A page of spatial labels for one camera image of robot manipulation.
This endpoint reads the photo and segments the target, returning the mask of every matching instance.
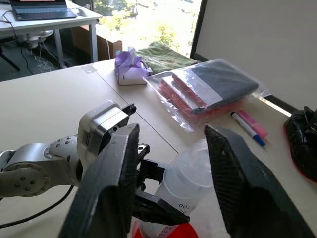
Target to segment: green towel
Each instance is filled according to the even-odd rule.
[[[161,42],[152,42],[149,47],[138,50],[136,53],[152,69],[153,75],[198,63],[198,61],[181,55]]]

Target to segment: marker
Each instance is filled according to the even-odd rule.
[[[236,114],[238,114],[238,116],[241,117],[241,119],[244,120],[246,124],[248,124],[249,127],[251,127],[251,129],[254,130],[261,138],[267,137],[268,132],[244,110],[238,110]]]
[[[261,146],[265,146],[265,142],[259,137],[259,135],[254,130],[252,130],[251,127],[248,126],[248,124],[246,124],[244,120],[242,120],[241,117],[239,117],[238,114],[232,112],[230,113],[230,115],[253,137],[253,139],[258,144],[260,144]]]

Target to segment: desk leg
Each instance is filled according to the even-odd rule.
[[[96,22],[89,25],[89,44],[91,63],[98,61]]]
[[[66,68],[64,55],[63,55],[63,47],[61,46],[60,33],[58,29],[54,30],[54,36],[55,36],[55,42],[56,42],[56,48],[57,48],[59,68]]]

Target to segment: laptop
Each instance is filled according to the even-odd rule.
[[[18,21],[75,18],[65,0],[10,0]]]

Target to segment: tissue box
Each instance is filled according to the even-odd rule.
[[[141,57],[135,55],[133,47],[115,57],[115,74],[119,85],[146,84],[143,78],[150,76],[151,69],[146,68]]]

